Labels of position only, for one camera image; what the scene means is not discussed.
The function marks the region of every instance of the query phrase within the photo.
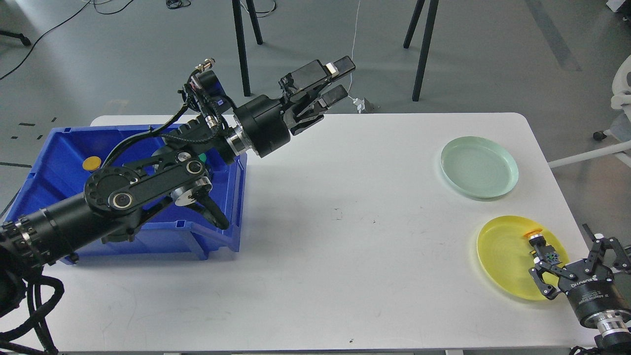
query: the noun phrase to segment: robotic arm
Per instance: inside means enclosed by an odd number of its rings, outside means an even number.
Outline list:
[[[236,107],[210,70],[213,64],[207,59],[191,73],[179,91],[184,104],[168,122],[120,142],[90,175],[84,192],[2,224],[0,317],[26,296],[31,316],[20,327],[0,333],[0,347],[44,354],[9,343],[34,328],[47,353],[57,352],[44,317],[60,300],[63,286],[57,279],[42,276],[45,264],[68,255],[76,260],[77,249],[99,238],[132,241],[143,224],[171,203],[200,213],[220,229],[228,228],[228,219],[208,195],[211,178],[199,155],[215,149],[226,164],[248,149],[266,156],[289,142],[291,135],[322,120],[323,113],[347,97],[341,85],[323,90],[355,69],[348,56],[326,65],[312,61],[280,80],[280,98],[261,95]],[[222,116],[229,108],[237,122],[234,127]],[[198,112],[197,118],[165,133],[188,109]],[[113,165],[137,141],[157,136],[165,145],[151,157]],[[41,285],[55,289],[45,303]]]
[[[583,225],[593,242],[586,259],[558,267],[560,260],[553,246],[546,243],[542,234],[529,236],[533,247],[534,267],[530,275],[539,291],[547,299],[555,299],[560,293],[567,296],[579,323],[586,328],[596,328],[598,353],[628,354],[631,351],[631,333],[626,322],[631,320],[631,308],[614,284],[613,272],[604,265],[604,254],[613,250],[616,259],[613,266],[623,272],[631,272],[631,261],[616,238],[595,236],[587,224]],[[544,273],[558,277],[558,288],[543,280]]]

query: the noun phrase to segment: yellow plate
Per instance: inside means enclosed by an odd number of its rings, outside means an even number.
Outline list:
[[[487,275],[507,292],[524,299],[546,299],[539,292],[528,269],[533,266],[533,248],[525,234],[541,229],[548,244],[554,246],[561,265],[568,261],[567,252],[546,227],[524,217],[506,215],[492,219],[478,235],[478,258]],[[545,273],[543,280],[557,286],[558,278]]]

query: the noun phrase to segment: gray floor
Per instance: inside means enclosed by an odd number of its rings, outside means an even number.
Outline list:
[[[0,162],[26,166],[0,164],[1,208],[26,177],[44,142],[40,135],[53,127],[87,126],[104,114],[174,113],[180,105],[176,90],[206,57],[216,59],[215,71],[236,103],[248,100],[240,87],[230,2],[191,1],[178,10],[168,10],[163,1],[136,1],[110,16],[89,6],[0,81]],[[264,45],[257,46],[245,26],[255,95],[278,96],[277,81],[287,72],[313,59],[350,55],[353,47],[358,0],[277,2],[278,9],[260,19]],[[125,3],[113,0],[99,8],[114,11]],[[259,10],[271,6],[271,0],[255,3]],[[548,160],[613,143],[597,143],[591,133],[608,128],[618,114],[610,109],[611,80],[631,54],[631,27],[604,0],[441,1],[419,102],[411,101],[411,89],[424,12],[412,46],[402,48],[414,3],[361,1],[352,96],[368,98],[379,112],[519,112]],[[35,40],[82,5],[0,1],[0,28]],[[19,41],[0,37],[0,75],[27,51]],[[347,100],[331,112],[354,109]],[[420,139],[431,134],[419,132]],[[627,166],[603,157],[554,174],[578,224],[631,244]],[[629,279],[620,280],[631,294]]]

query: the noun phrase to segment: chair wheel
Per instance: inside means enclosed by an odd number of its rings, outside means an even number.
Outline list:
[[[594,138],[594,140],[601,141],[607,138],[607,135],[604,134],[603,131],[598,131],[598,132],[594,132],[592,137]]]

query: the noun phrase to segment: white cable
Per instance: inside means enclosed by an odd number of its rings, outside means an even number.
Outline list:
[[[357,2],[357,14],[355,15],[355,34],[353,35],[353,48],[351,49],[351,60],[353,60],[353,55],[355,53],[355,39],[357,38],[357,22],[359,20],[359,5],[361,5],[361,4],[362,4],[362,0],[359,0]],[[351,76],[351,82],[350,82],[350,84],[348,84],[348,90],[346,92],[348,93],[348,97],[350,97],[354,101],[356,99],[354,99],[350,95],[351,86],[353,86],[353,72],[351,72],[350,76]]]
[[[241,3],[241,7],[245,9],[246,13],[250,13],[250,11],[247,10],[247,6],[243,3],[243,1],[239,1]],[[272,12],[274,12],[276,10],[276,0],[272,0],[272,2],[274,2],[274,4],[272,5],[272,9],[269,10],[268,12],[264,13],[263,15],[259,16],[258,14],[256,15],[256,17],[258,18],[263,18],[263,17],[267,17],[269,16],[269,14],[271,14]]]

